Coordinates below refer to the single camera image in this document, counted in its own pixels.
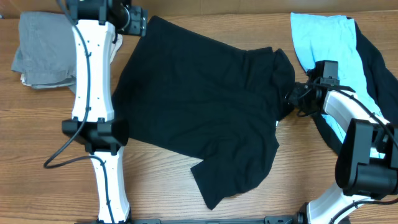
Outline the black t-shirt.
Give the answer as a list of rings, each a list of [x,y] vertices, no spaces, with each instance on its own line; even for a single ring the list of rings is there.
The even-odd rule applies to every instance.
[[[191,172],[214,209],[269,174],[294,83],[281,49],[237,49],[154,16],[112,101],[131,138],[200,160]]]

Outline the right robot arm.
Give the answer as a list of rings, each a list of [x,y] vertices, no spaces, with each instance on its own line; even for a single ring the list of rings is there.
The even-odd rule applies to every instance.
[[[291,223],[347,223],[360,206],[393,205],[397,195],[397,126],[372,113],[349,86],[340,85],[338,62],[318,61],[306,83],[285,97],[299,117],[327,114],[346,133],[335,166],[335,182],[302,206]]]

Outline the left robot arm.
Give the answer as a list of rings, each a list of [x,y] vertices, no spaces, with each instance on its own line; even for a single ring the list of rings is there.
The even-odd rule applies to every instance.
[[[114,115],[111,47],[122,35],[145,36],[147,11],[130,1],[67,1],[62,7],[76,49],[75,102],[62,131],[84,146],[93,165],[99,197],[95,222],[132,223],[123,174],[129,126]]]

